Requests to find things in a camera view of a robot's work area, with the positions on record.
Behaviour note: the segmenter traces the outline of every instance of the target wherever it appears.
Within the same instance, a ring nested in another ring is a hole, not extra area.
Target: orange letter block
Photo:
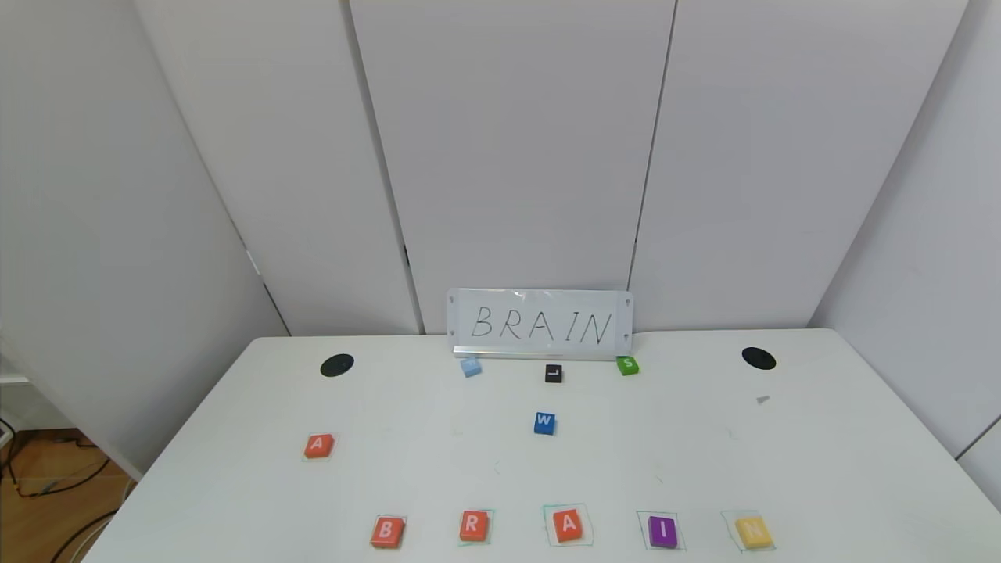
[[[379,516],[372,530],[372,545],[384,549],[396,549],[403,537],[403,519]]]
[[[553,515],[553,525],[556,527],[557,541],[560,543],[579,540],[584,536],[581,515],[577,513],[577,509],[557,512]]]
[[[306,442],[305,456],[308,459],[325,458],[333,450],[333,436],[330,434],[313,434]]]
[[[479,510],[466,510],[462,513],[458,539],[463,542],[484,542],[489,525],[489,514]]]

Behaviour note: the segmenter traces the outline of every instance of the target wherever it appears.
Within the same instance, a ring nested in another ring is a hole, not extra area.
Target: white wall
[[[0,288],[19,366],[133,476],[285,334],[129,0],[0,0]]]
[[[637,330],[805,327],[965,4],[679,2],[630,283]]]
[[[427,332],[449,288],[625,290],[674,3],[351,6]]]
[[[978,440],[959,458],[959,465],[1001,510],[1001,426],[993,427]]]
[[[953,455],[1001,415],[999,100],[1001,3],[972,0],[812,322],[845,337]]]
[[[205,164],[292,335],[416,334],[402,240],[354,66],[346,4],[136,5]]]

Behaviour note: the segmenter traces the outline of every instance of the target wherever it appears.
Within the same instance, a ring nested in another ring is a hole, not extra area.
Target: blue letter block
[[[536,413],[536,434],[549,434],[557,430],[557,416],[550,413]]]
[[[471,378],[472,376],[483,371],[483,369],[479,367],[479,361],[475,358],[463,358],[459,361],[458,365],[462,368],[462,373],[465,374],[465,377],[467,378]]]

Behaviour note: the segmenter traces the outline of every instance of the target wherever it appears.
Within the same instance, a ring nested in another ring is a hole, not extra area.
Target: purple letter block
[[[678,530],[675,521],[660,516],[650,517],[650,545],[674,549],[678,547]]]

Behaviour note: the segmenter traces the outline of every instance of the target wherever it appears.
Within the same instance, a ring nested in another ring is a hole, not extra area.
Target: wooden floor
[[[28,435],[19,434],[18,444]],[[90,443],[75,430],[40,431],[15,456],[14,474],[23,494],[39,492],[57,479],[64,480],[55,488],[78,483],[104,462],[104,454],[96,448],[81,449],[72,442],[58,443],[67,438]],[[9,448],[9,444],[4,447],[0,459],[7,460]],[[59,546],[74,532],[94,518],[118,508],[130,483],[125,472],[111,462],[97,477],[71,491],[23,499],[14,490],[10,474],[5,470],[0,480],[0,563],[49,563]],[[69,563],[89,533],[90,530],[77,538],[58,563]]]

